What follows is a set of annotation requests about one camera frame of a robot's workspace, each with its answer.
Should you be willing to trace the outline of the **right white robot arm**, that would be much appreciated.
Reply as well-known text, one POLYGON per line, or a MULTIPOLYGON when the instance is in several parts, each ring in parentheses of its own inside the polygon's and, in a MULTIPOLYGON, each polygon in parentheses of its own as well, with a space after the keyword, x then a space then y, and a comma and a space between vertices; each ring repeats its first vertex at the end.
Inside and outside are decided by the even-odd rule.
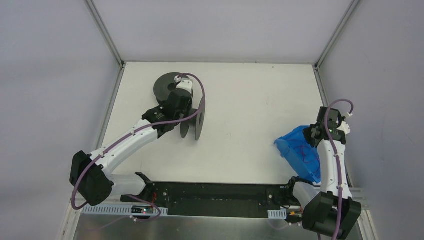
POLYGON ((320 158, 320 192, 315 193, 313 183, 301 177, 292 177, 283 189, 288 204, 300 202, 304 207, 304 229, 336 240, 348 237, 362 212, 361 204, 353 200, 345 168, 344 129, 348 127, 337 109, 321 107, 316 124, 302 130, 304 142, 320 158))

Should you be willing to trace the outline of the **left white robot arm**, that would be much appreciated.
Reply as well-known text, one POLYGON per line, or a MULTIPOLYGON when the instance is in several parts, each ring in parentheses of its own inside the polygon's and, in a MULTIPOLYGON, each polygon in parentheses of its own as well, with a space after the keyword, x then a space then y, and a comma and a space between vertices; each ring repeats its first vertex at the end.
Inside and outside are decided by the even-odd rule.
POLYGON ((114 170, 145 145, 172 131, 193 106, 191 92, 172 90, 162 104, 148 110, 128 132, 116 142, 92 153, 77 152, 72 158, 69 181, 72 194, 82 195, 91 206, 101 204, 110 196, 134 195, 140 202, 152 198, 153 189, 139 173, 114 174, 114 170))

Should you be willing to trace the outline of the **black cable spool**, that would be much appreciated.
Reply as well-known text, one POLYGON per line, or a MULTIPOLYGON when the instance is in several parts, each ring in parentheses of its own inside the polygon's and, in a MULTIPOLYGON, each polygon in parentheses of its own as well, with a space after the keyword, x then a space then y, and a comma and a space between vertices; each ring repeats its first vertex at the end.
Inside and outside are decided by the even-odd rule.
POLYGON ((202 97, 202 99, 200 100, 199 109, 192 108, 189 111, 188 115, 191 116, 194 113, 196 113, 198 110, 200 110, 200 112, 196 116, 180 123, 180 136, 183 139, 187 136, 190 127, 194 127, 195 140, 198 141, 200 139, 202 130, 203 130, 205 112, 206 112, 205 97, 202 97))

